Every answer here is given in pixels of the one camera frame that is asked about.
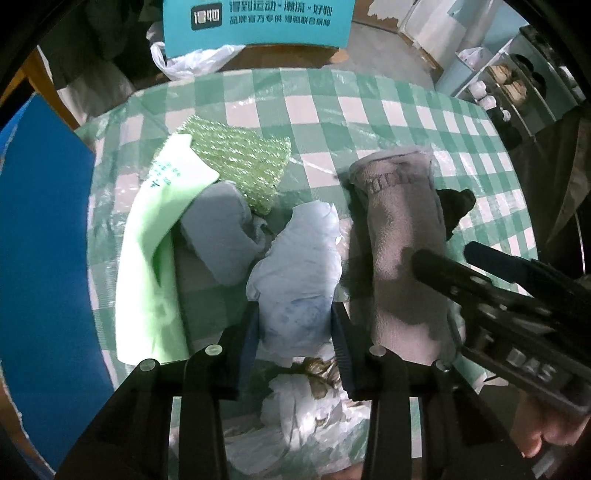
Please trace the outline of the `right hand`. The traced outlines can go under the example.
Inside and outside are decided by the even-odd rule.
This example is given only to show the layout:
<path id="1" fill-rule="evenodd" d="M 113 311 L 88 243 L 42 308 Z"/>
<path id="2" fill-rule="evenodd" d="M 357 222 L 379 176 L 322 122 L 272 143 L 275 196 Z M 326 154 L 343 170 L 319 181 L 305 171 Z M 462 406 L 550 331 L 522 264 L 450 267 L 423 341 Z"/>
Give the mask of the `right hand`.
<path id="1" fill-rule="evenodd" d="M 589 420 L 590 416 L 572 417 L 521 391 L 510 435 L 522 455 L 533 458 L 544 442 L 575 445 Z"/>

